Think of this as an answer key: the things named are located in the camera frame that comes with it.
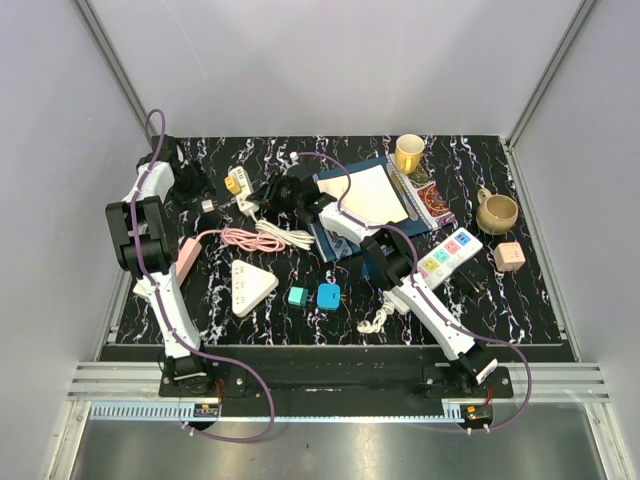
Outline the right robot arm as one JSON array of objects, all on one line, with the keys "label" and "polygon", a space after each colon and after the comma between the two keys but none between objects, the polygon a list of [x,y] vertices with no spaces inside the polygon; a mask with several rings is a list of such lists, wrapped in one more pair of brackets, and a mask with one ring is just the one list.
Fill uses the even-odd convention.
[{"label": "right robot arm", "polygon": [[372,282],[392,295],[398,310],[416,316],[437,341],[451,366],[454,384],[466,396],[476,396],[490,383],[497,360],[483,340],[466,329],[431,290],[418,272],[413,242],[394,224],[374,222],[344,205],[354,186],[346,172],[340,193],[320,189],[311,178],[273,174],[250,195],[253,202],[277,212],[286,211],[312,224],[322,226],[360,246]]}]

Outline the white triangular power strip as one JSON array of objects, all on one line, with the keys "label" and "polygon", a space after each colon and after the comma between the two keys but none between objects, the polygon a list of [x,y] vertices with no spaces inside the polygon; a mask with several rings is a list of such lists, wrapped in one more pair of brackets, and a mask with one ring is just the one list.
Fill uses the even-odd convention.
[{"label": "white triangular power strip", "polygon": [[240,318],[247,316],[278,284],[279,280],[273,273],[242,260],[234,260],[231,264],[233,314]]}]

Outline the light blue plug adapter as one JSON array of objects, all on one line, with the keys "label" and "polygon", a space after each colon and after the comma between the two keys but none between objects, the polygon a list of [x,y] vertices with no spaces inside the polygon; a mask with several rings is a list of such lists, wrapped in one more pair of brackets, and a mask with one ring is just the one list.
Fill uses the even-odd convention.
[{"label": "light blue plug adapter", "polygon": [[322,283],[318,286],[316,305],[327,311],[335,311],[341,303],[341,288],[334,283]]}]

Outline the pink power strip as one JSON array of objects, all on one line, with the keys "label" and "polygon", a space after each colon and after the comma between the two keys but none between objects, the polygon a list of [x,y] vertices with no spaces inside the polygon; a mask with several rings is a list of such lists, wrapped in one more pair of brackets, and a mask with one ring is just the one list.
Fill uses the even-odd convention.
[{"label": "pink power strip", "polygon": [[201,250],[202,245],[196,238],[188,238],[181,247],[176,262],[176,275],[179,285],[182,285],[185,281]]}]

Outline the dark blue cube adapter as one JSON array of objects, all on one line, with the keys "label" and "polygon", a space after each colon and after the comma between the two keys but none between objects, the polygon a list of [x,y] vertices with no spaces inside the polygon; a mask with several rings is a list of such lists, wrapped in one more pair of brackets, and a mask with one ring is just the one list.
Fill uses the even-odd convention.
[{"label": "dark blue cube adapter", "polygon": [[384,254],[379,249],[363,249],[362,257],[366,268],[366,276],[371,279],[373,283],[378,281],[380,273],[380,262],[384,258]]}]

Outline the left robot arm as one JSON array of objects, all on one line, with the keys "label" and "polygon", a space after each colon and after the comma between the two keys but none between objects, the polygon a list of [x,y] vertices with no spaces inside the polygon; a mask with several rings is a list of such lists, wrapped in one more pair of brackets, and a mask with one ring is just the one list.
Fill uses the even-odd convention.
[{"label": "left robot arm", "polygon": [[162,384],[178,394],[203,396],[214,388],[216,372],[202,356],[180,290],[179,242],[165,209],[170,193],[196,194],[199,175],[171,136],[152,138],[152,152],[139,160],[136,172],[129,193],[105,208],[116,259],[138,281],[160,326]]}]

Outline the small white cube adapter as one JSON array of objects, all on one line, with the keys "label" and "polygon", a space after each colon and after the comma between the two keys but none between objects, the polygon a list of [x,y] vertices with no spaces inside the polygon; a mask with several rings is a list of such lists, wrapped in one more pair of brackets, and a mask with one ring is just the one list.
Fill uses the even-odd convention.
[{"label": "small white cube adapter", "polygon": [[204,200],[201,202],[201,208],[204,213],[209,213],[214,211],[216,206],[212,200]]}]

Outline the yellow plug adapter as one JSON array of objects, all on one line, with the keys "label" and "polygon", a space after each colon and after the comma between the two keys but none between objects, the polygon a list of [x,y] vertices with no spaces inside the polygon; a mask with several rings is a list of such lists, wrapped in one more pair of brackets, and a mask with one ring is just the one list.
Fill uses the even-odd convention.
[{"label": "yellow plug adapter", "polygon": [[238,179],[233,176],[233,175],[229,175],[224,179],[224,183],[225,183],[225,187],[226,189],[232,194],[232,195],[238,195],[242,192],[242,187],[238,181]]}]

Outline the teal small plug adapter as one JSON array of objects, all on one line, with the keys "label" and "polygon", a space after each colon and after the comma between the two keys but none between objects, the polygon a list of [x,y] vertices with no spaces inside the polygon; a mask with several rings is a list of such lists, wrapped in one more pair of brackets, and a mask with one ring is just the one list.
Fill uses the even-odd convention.
[{"label": "teal small plug adapter", "polygon": [[293,286],[289,290],[289,294],[287,296],[287,302],[290,305],[304,307],[309,299],[309,291],[307,288]]}]

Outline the white plug adapter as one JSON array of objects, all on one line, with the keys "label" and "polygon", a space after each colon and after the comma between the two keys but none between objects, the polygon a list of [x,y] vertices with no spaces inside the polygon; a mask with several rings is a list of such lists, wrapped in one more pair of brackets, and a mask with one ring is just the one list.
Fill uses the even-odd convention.
[{"label": "white plug adapter", "polygon": [[147,297],[146,290],[141,286],[139,282],[137,282],[132,290],[132,292],[142,298]]}]

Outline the pink deer cube adapter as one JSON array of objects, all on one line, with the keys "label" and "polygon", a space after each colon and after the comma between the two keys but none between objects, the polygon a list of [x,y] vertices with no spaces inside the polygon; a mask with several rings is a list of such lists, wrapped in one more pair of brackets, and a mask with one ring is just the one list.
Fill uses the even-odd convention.
[{"label": "pink deer cube adapter", "polygon": [[496,269],[500,272],[517,271],[526,262],[519,242],[503,242],[493,250]]}]

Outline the white power strip yellow plug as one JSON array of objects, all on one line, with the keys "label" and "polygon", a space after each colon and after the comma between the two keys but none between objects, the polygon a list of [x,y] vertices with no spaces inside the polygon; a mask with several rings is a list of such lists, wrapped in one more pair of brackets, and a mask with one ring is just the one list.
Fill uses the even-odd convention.
[{"label": "white power strip yellow plug", "polygon": [[242,187],[242,192],[240,194],[233,195],[238,209],[245,216],[256,219],[255,214],[258,212],[259,206],[248,199],[248,197],[253,193],[253,186],[247,172],[242,166],[237,166],[230,170],[227,176],[229,175],[235,176]]}]

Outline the white multicolour power strip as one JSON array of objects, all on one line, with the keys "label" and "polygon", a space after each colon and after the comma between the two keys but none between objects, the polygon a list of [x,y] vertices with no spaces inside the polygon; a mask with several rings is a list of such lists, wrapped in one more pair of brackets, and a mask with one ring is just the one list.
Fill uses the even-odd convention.
[{"label": "white multicolour power strip", "polygon": [[482,248],[479,239],[460,227],[418,261],[418,273],[426,286],[434,291]]}]

